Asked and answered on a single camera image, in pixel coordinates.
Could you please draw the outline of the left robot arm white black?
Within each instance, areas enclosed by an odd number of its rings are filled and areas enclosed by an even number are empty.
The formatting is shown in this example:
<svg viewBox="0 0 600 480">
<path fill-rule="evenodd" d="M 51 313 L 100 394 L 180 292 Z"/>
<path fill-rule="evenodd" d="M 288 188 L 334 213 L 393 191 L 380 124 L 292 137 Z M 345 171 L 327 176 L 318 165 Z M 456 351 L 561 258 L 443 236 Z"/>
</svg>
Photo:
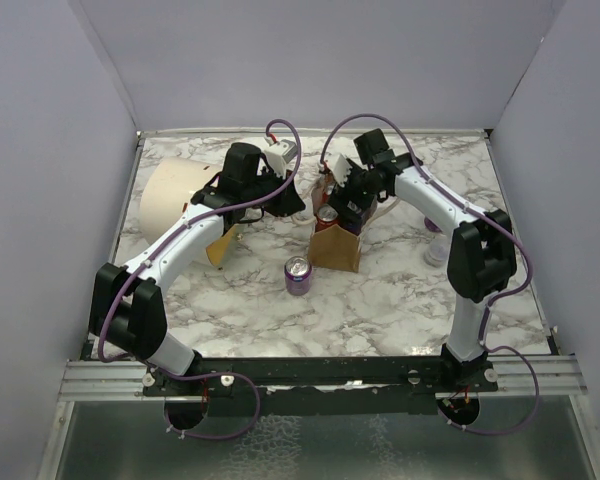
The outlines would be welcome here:
<svg viewBox="0 0 600 480">
<path fill-rule="evenodd" d="M 303 210 L 290 163 L 298 143 L 270 139 L 265 148 L 233 143 L 221 170 L 192 194 L 174 224 L 147 250 L 122 266 L 104 264 L 95 275 L 89 330 L 139 360 L 160 367 L 175 392 L 200 385 L 201 356 L 168 331 L 164 293 L 194 258 L 245 223 L 250 208 L 275 217 Z"/>
</svg>

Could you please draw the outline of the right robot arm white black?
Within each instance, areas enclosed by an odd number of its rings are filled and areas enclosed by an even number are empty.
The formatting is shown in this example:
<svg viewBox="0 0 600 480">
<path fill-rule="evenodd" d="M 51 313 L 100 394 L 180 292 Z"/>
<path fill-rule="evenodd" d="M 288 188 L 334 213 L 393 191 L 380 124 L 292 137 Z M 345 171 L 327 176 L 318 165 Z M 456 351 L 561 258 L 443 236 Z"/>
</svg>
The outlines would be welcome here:
<svg viewBox="0 0 600 480">
<path fill-rule="evenodd" d="M 413 147 L 396 154 L 379 129 L 358 136 L 354 144 L 358 162 L 343 155 L 320 160 L 322 173 L 335 182 L 333 208 L 358 222 L 373 201 L 394 197 L 429 218 L 450 242 L 447 278 L 456 303 L 439 378 L 447 389 L 461 391 L 474 381 L 474 367 L 486 360 L 491 307 L 507 295 L 517 271 L 511 219 L 501 209 L 486 211 L 466 201 L 436 180 Z"/>
</svg>

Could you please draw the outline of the jute canvas tote bag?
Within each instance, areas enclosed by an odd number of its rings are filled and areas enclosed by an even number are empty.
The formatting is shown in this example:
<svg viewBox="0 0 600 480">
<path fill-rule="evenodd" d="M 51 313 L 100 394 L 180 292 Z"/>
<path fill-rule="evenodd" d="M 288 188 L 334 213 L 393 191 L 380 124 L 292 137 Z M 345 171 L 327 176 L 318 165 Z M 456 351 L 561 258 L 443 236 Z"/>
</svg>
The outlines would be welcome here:
<svg viewBox="0 0 600 480">
<path fill-rule="evenodd" d="M 309 241 L 308 259 L 314 267 L 357 273 L 359 271 L 364 233 L 374 221 L 388 214 L 395 208 L 400 200 L 394 199 L 388 207 L 383 209 L 378 209 L 377 203 L 375 214 L 363 227 L 359 236 L 352 234 L 349 231 L 349 225 L 345 225 L 340 221 L 335 226 L 316 232 L 316 212 L 321 205 L 327 204 L 327 201 L 336 186 L 337 183 L 333 179 L 330 171 L 321 173 L 313 182 L 311 188 L 302 195 L 303 199 L 311 200 L 312 216 L 303 219 L 294 214 L 292 216 L 292 221 L 296 225 L 313 226 L 313 232 Z"/>
</svg>

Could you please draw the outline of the purple Fanta can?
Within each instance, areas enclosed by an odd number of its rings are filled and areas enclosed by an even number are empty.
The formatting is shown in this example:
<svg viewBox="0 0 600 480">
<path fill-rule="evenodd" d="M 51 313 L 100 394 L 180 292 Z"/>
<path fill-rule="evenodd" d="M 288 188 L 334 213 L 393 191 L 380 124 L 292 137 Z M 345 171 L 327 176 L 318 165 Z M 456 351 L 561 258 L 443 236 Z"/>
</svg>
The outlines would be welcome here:
<svg viewBox="0 0 600 480">
<path fill-rule="evenodd" d="M 377 210 L 377 200 L 374 199 L 371 205 L 364 210 L 363 212 L 357 214 L 353 221 L 349 224 L 349 231 L 359 236 L 363 227 L 370 221 L 371 217 L 375 214 Z"/>
<path fill-rule="evenodd" d="M 440 228 L 434 222 L 432 222 L 428 217 L 424 218 L 424 225 L 431 232 L 434 232 L 434 233 L 441 232 Z"/>
</svg>

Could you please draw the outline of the red cola can front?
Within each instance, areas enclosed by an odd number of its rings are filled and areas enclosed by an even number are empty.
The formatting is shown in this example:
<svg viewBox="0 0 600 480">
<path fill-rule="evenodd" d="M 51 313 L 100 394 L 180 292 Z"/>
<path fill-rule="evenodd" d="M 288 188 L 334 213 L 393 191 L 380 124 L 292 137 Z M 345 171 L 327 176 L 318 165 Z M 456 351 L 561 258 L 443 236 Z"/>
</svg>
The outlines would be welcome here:
<svg viewBox="0 0 600 480">
<path fill-rule="evenodd" d="M 320 232 L 338 224 L 338 212 L 329 204 L 323 204 L 316 212 L 315 231 Z"/>
</svg>

